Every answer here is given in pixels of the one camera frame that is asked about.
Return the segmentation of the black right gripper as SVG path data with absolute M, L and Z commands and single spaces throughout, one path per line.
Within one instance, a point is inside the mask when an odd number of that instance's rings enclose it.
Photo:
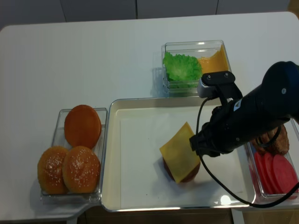
M 290 120 L 289 117 L 275 118 L 263 109 L 262 103 L 255 98 L 242 98 L 213 110 L 211 119 L 200 131 L 190 138 L 191 148 L 198 156 L 217 157 L 231 153 L 264 133 L 278 128 L 271 145 L 280 133 L 280 126 Z

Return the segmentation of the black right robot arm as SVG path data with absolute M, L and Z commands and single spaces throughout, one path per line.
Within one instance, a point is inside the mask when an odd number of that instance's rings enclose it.
M 262 83 L 243 96 L 229 71 L 204 74 L 199 82 L 207 100 L 219 98 L 209 122 L 190 138 L 197 155 L 217 157 L 256 139 L 267 131 L 299 120 L 299 67 L 293 62 L 273 64 Z

